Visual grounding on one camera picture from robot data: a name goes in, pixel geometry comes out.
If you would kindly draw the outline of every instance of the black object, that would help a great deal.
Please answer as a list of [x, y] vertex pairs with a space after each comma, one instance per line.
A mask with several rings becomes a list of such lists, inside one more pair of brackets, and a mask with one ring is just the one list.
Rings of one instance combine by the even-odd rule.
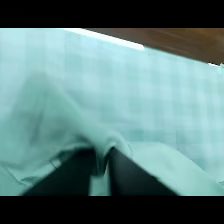
[[[115, 148], [112, 148], [105, 157], [104, 168], [106, 165], [109, 169], [112, 196], [177, 196], [154, 176], [145, 172]], [[94, 174], [95, 168], [94, 149], [79, 151], [52, 174], [29, 189], [24, 196], [87, 196], [90, 176]]]

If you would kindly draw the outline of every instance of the checkered tablecloth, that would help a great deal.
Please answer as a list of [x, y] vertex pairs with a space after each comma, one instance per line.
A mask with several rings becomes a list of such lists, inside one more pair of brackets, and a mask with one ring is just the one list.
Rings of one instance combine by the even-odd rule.
[[170, 145], [224, 180], [224, 72], [60, 29], [0, 29], [0, 119], [27, 76], [58, 80], [89, 116], [128, 141]]

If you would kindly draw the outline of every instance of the brown wooden surface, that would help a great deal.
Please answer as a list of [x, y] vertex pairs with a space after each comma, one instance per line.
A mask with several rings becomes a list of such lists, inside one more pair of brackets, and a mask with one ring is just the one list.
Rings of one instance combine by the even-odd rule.
[[224, 28], [85, 28], [199, 61], [224, 62]]

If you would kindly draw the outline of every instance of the plaid pattern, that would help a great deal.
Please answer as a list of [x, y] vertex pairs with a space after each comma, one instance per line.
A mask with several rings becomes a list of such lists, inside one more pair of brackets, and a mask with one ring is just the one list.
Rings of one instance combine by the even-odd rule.
[[170, 145], [224, 180], [220, 68], [59, 29], [0, 29], [0, 49], [0, 119], [25, 78], [46, 73], [89, 116], [128, 141]]

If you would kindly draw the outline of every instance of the bright light strip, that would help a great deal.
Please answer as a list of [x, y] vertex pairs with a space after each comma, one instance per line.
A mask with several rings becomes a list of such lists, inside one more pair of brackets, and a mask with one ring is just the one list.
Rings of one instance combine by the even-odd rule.
[[108, 35], [105, 35], [105, 34], [96, 33], [96, 32], [81, 29], [81, 28], [59, 28], [59, 29], [67, 30], [67, 31], [70, 31], [70, 32], [73, 32], [73, 33], [85, 35], [85, 36], [92, 37], [92, 38], [97, 38], [97, 39], [100, 39], [100, 40], [108, 41], [108, 42], [118, 44], [118, 45], [121, 45], [121, 46], [125, 46], [125, 47], [134, 48], [134, 49], [137, 49], [137, 50], [144, 50], [144, 46], [142, 44], [136, 44], [136, 43], [133, 43], [131, 41], [122, 40], [122, 39], [119, 39], [119, 38], [116, 38], [116, 37], [111, 37], [111, 36], [108, 36]]
[[215, 64], [212, 64], [212, 63], [208, 63], [209, 65], [211, 66], [214, 66], [214, 67], [219, 67], [218, 65], [215, 65]]

